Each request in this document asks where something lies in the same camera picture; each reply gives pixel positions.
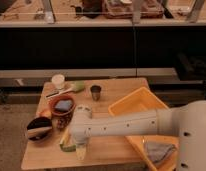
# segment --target orange tray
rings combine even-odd
[[[156,97],[150,90],[145,87],[139,88],[129,95],[123,97],[117,102],[109,106],[108,110],[112,116],[129,114],[134,112],[146,111],[149,109],[168,108],[158,97]],[[143,135],[143,136],[127,136],[128,141],[132,144],[134,149],[139,153],[142,159],[146,162],[148,167],[153,171],[172,171],[176,167],[177,151],[173,152],[165,161],[159,166],[155,166],[147,157],[145,153],[143,141],[156,141],[175,144],[178,148],[178,138],[171,136],[158,135]]]

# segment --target cup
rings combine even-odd
[[[98,101],[100,99],[101,87],[99,85],[93,85],[91,86],[90,90],[91,90],[92,99],[94,101]]]
[[[62,74],[54,75],[51,79],[51,82],[54,84],[57,90],[65,89],[65,77]]]

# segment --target white cup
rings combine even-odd
[[[51,79],[57,90],[63,90],[65,88],[65,77],[62,74],[54,75]]]

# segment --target box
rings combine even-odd
[[[104,0],[103,12],[107,18],[123,19],[132,18],[134,7],[133,3],[123,4],[119,0]],[[157,0],[144,0],[141,7],[141,18],[162,18],[164,8]]]
[[[139,88],[129,95],[123,97],[109,106],[108,110],[112,116],[123,115],[127,113],[141,112],[149,109],[168,108],[159,98],[145,87]],[[173,152],[159,166],[155,166],[145,153],[143,141],[157,141],[163,143],[175,144],[178,148],[178,138],[159,135],[142,135],[126,137],[148,167],[153,171],[172,171],[176,167],[177,151]]]

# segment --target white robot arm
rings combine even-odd
[[[75,109],[70,134],[76,145],[92,136],[175,135],[180,144],[177,171],[206,170],[206,101],[102,119],[92,119],[91,113],[84,105]]]

